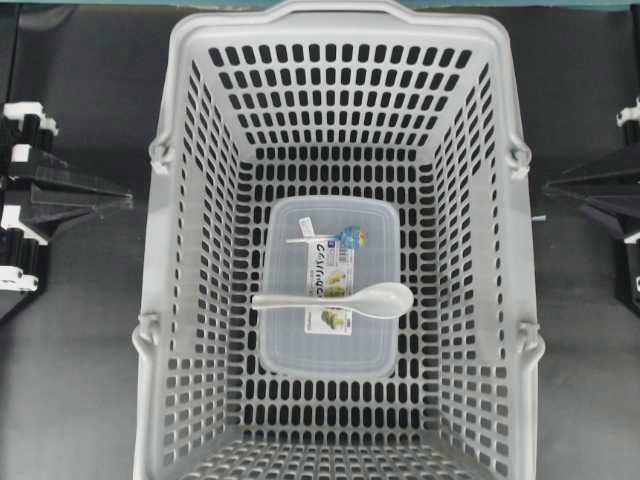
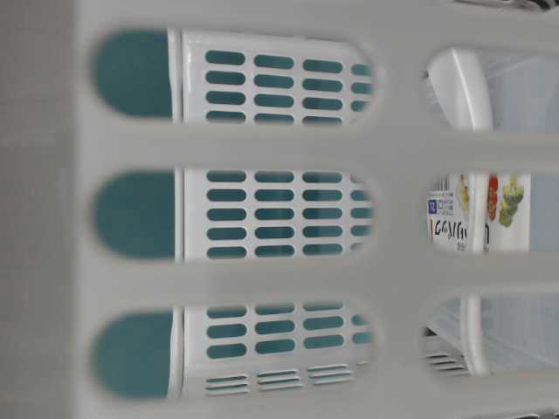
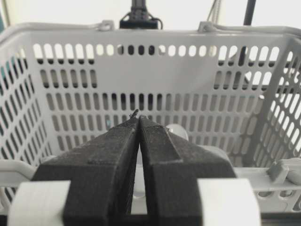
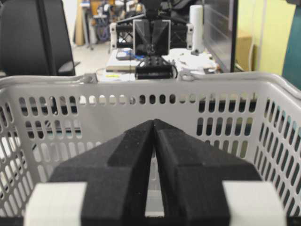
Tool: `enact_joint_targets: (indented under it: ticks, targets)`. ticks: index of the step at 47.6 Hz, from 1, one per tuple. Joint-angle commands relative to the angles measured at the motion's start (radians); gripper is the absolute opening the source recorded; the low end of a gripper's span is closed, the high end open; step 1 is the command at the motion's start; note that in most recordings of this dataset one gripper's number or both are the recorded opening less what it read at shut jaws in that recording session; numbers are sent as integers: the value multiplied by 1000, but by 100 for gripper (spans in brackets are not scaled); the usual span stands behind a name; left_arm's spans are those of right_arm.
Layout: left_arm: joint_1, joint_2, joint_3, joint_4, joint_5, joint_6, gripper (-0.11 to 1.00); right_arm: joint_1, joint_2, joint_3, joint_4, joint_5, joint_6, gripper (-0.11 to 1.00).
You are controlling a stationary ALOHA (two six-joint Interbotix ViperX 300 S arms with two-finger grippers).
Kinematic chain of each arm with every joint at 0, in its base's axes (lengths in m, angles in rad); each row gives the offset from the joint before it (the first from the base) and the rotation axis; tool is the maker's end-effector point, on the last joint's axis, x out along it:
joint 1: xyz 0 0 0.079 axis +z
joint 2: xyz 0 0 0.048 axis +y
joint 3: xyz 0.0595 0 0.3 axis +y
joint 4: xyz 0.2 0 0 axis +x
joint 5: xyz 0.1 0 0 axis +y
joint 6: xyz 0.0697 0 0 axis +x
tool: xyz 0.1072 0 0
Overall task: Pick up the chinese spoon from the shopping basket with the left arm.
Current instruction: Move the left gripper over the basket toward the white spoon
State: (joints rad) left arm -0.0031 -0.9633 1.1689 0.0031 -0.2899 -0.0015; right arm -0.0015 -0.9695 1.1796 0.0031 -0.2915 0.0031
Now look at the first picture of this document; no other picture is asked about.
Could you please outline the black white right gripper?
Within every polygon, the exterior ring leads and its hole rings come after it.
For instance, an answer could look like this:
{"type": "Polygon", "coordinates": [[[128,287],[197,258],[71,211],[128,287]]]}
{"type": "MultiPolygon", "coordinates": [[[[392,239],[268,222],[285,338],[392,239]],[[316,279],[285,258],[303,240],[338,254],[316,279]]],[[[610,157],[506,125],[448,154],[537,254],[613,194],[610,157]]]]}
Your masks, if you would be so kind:
{"type": "Polygon", "coordinates": [[[631,306],[639,305],[639,97],[616,116],[626,145],[606,156],[563,172],[543,192],[569,203],[622,240],[625,290],[631,306]]]}

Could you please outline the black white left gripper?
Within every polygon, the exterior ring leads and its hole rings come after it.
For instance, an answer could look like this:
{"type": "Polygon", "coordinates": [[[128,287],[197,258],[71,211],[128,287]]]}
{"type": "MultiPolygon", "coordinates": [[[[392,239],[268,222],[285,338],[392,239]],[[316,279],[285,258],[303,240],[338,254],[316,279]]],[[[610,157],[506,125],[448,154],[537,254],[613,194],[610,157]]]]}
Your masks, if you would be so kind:
{"type": "Polygon", "coordinates": [[[11,319],[44,292],[49,263],[46,236],[134,206],[133,196],[124,187],[72,169],[48,153],[57,135],[56,121],[46,115],[41,103],[1,105],[3,320],[11,319]],[[66,192],[32,192],[35,185],[66,192]]]}

